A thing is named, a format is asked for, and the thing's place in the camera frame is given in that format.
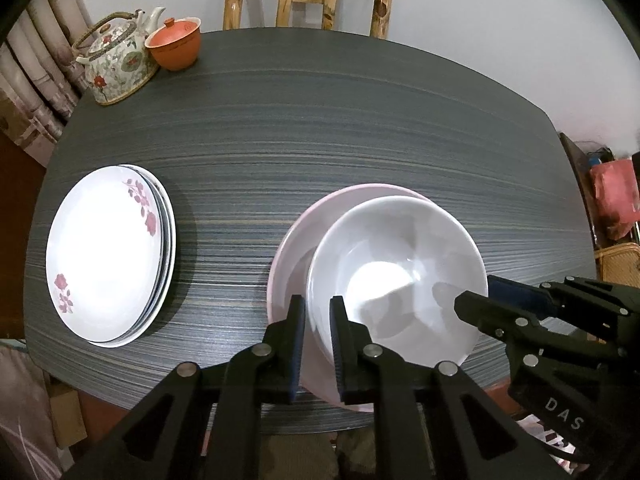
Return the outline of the large pink bowl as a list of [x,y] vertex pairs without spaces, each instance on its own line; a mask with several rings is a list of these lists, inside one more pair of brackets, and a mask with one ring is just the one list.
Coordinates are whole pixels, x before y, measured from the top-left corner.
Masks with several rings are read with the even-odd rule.
[[[268,322],[286,317],[294,295],[306,294],[309,265],[320,240],[342,214],[367,200],[383,196],[423,196],[408,188],[387,183],[361,183],[334,191],[309,206],[282,238],[267,283]],[[333,361],[327,358],[310,327],[305,328],[300,385],[322,401],[352,412],[371,413],[371,404],[346,405],[340,401]]]

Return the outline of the beige patterned curtain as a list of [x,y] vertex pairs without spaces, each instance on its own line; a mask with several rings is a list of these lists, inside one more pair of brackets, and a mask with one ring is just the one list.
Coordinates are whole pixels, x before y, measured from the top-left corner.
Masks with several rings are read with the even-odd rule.
[[30,0],[1,40],[1,132],[43,167],[89,88],[72,51],[87,27],[78,0]]

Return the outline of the small pink blossom plate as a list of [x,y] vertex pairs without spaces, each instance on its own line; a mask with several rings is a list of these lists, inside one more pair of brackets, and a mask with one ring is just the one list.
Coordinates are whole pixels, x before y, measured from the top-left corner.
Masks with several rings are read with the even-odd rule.
[[142,175],[124,166],[90,172],[51,223],[46,279],[55,312],[85,340],[122,336],[151,301],[163,252],[158,203]]

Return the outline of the orange lidded tea cup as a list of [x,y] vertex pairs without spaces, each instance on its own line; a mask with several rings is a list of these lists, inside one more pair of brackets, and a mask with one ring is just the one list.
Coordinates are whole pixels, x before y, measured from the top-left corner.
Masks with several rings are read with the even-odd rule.
[[193,65],[201,47],[199,18],[166,18],[161,28],[145,39],[145,47],[157,64],[178,72]]

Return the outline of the floral ceramic teapot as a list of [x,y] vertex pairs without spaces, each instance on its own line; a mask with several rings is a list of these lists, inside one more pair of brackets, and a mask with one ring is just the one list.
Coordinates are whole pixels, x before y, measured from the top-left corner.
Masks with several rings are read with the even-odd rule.
[[150,15],[141,9],[108,14],[72,44],[76,62],[85,67],[86,81],[99,105],[127,99],[160,68],[145,40],[158,29],[164,11],[164,6],[158,6]]

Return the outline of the red bag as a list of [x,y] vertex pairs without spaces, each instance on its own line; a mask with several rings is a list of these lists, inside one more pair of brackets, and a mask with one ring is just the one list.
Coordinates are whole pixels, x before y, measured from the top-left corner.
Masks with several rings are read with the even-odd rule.
[[598,215],[608,238],[620,240],[639,221],[639,189],[634,164],[629,158],[604,162],[590,168]]

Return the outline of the white bowl with lettering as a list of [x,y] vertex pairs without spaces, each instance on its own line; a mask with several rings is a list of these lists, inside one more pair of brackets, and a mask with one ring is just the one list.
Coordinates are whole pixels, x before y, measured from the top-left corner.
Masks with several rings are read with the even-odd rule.
[[306,284],[310,327],[333,356],[330,301],[406,361],[462,364],[480,333],[458,318],[462,292],[488,293],[480,251],[462,224],[430,200],[385,196],[349,209],[324,234]]

